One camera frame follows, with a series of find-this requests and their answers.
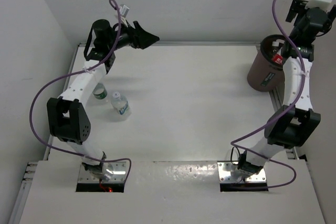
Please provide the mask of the red cap labelled bottle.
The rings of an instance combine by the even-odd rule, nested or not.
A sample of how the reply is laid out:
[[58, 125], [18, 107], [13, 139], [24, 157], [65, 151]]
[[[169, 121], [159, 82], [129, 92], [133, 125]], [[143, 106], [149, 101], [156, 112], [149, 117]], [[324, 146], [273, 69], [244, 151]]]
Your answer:
[[271, 58], [272, 62], [277, 64], [277, 65], [280, 65], [282, 66], [283, 64], [283, 57], [281, 55], [281, 51], [277, 51]]

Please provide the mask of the blue label clear bottle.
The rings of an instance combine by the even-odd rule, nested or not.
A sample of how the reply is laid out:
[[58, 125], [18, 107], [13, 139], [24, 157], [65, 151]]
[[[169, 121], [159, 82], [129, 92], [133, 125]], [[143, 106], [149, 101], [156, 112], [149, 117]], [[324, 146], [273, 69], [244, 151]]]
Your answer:
[[115, 91], [112, 94], [111, 105], [118, 115], [120, 121], [125, 121], [131, 115], [131, 109], [128, 99], [120, 92]]

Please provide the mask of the blue cap clear bottle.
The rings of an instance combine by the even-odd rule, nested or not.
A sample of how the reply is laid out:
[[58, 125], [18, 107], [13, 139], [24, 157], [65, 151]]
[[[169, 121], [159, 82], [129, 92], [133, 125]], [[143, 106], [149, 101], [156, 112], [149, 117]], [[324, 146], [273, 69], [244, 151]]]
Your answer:
[[271, 44], [272, 55], [276, 55], [278, 51], [280, 50], [281, 46], [282, 46], [282, 43], [280, 43], [279, 41], [273, 41]]

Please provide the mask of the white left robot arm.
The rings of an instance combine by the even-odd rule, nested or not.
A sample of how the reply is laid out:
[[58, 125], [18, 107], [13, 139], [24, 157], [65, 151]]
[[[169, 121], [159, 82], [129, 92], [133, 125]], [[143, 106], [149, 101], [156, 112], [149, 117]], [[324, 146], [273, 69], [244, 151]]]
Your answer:
[[110, 25], [108, 20], [96, 20], [84, 49], [83, 73], [58, 98], [47, 102], [49, 129], [52, 136], [67, 143], [81, 155], [82, 165], [93, 177], [109, 181], [113, 168], [106, 163], [105, 153], [90, 140], [91, 123], [85, 106], [94, 88], [108, 74], [115, 61], [114, 51], [125, 46], [146, 49], [160, 39], [145, 31], [137, 21]]

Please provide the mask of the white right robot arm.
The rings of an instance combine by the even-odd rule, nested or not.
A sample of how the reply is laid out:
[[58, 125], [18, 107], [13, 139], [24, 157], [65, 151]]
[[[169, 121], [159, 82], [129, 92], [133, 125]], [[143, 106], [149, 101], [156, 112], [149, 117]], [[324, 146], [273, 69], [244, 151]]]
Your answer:
[[268, 120], [264, 137], [239, 157], [234, 174], [245, 179], [258, 174], [277, 153], [301, 147], [321, 121], [310, 101], [309, 77], [314, 60], [313, 42], [335, 19], [332, 0], [293, 0], [286, 21], [294, 27], [282, 48], [285, 89], [281, 108]]

